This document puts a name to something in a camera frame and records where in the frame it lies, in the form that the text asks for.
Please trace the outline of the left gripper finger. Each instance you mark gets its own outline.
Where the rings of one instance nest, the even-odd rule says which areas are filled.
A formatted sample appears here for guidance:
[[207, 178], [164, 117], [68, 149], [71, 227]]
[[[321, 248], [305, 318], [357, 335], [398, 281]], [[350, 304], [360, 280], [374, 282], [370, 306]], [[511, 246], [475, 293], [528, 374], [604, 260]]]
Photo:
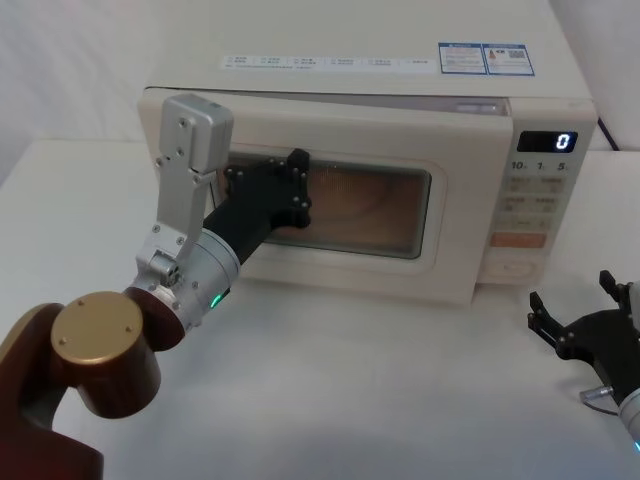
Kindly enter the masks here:
[[310, 168], [310, 154], [303, 149], [296, 148], [286, 157], [269, 159], [272, 172], [286, 181], [305, 181]]
[[294, 196], [290, 202], [278, 212], [278, 227], [307, 228], [311, 223], [311, 201], [307, 197]]

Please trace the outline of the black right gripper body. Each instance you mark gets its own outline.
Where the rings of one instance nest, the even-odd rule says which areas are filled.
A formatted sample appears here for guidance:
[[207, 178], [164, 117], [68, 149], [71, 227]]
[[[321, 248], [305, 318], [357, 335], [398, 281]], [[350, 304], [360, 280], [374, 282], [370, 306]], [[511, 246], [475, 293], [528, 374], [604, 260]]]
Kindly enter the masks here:
[[563, 360], [589, 364], [615, 396], [639, 388], [639, 333], [621, 310], [601, 310], [560, 328], [555, 349]]

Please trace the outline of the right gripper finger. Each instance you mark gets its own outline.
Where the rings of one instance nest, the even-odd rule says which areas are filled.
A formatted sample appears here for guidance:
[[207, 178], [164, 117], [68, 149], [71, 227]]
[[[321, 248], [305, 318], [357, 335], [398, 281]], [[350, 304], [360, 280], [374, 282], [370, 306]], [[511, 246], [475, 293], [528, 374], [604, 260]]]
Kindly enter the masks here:
[[537, 292], [529, 294], [531, 312], [527, 315], [528, 328], [555, 351], [568, 350], [568, 330], [553, 318]]
[[630, 290], [632, 282], [619, 283], [609, 270], [599, 273], [599, 285], [617, 303], [620, 310], [631, 314]]

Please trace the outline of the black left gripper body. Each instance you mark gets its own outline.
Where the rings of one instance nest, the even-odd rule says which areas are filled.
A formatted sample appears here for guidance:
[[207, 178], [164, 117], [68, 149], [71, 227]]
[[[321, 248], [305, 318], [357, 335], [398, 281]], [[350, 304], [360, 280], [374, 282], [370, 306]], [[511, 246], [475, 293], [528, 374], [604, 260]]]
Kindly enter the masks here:
[[301, 226], [301, 169], [260, 163], [225, 174], [227, 198], [203, 228], [228, 244], [240, 263], [277, 229]]

